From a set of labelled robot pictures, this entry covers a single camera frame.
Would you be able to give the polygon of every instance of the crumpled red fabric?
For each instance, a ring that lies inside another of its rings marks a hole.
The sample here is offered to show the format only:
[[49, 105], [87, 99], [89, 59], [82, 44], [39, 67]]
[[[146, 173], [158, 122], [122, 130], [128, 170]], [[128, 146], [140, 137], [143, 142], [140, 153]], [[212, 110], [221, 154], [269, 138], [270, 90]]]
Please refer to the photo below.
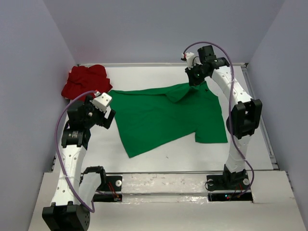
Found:
[[102, 65], [97, 64], [91, 67], [74, 66], [68, 74], [68, 79], [61, 95], [73, 100], [89, 90], [98, 90], [100, 93], [103, 93], [110, 91], [111, 88], [110, 79], [107, 78], [105, 67]]

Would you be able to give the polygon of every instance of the green fabric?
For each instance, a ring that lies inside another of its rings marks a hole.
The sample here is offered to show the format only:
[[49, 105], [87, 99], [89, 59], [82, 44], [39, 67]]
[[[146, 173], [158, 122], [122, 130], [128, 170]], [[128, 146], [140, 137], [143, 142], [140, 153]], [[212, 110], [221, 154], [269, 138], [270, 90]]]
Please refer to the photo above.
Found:
[[226, 143], [218, 97], [206, 82], [147, 90], [112, 90], [111, 108], [129, 157], [195, 132], [200, 143]]

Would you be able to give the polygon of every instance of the screw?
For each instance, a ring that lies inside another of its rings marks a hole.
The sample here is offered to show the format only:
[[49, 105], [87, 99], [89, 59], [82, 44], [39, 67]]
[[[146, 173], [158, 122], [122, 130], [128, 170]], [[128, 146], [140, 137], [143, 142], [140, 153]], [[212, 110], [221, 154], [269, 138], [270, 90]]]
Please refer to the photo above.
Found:
[[245, 178], [245, 179], [243, 180], [243, 184], [244, 184], [244, 185], [249, 185], [249, 179]]
[[116, 187], [121, 187], [121, 185], [122, 185], [122, 181], [117, 180], [117, 181], [115, 182], [115, 184], [116, 184]]

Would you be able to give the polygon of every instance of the gray wall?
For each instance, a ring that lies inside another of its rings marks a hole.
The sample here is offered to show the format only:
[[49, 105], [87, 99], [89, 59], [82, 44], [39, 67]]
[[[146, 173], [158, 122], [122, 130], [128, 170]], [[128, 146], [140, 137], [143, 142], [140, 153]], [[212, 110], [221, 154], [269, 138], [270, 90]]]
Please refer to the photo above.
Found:
[[42, 0], [1, 1], [0, 230], [28, 230], [74, 64]]
[[248, 62], [284, 2], [44, 1], [78, 63], [178, 63], [185, 47], [200, 40]]
[[308, 228], [308, 1], [286, 0], [248, 69], [278, 164]]

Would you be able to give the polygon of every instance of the green t-shirt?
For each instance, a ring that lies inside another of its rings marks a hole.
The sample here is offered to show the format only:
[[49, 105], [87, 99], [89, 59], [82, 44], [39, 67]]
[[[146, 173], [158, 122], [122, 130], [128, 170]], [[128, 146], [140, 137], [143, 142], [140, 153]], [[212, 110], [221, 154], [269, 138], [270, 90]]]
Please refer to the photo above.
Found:
[[226, 143], [219, 100], [206, 82], [166, 88], [112, 90], [111, 108], [128, 156], [134, 157], [195, 132], [200, 143]]

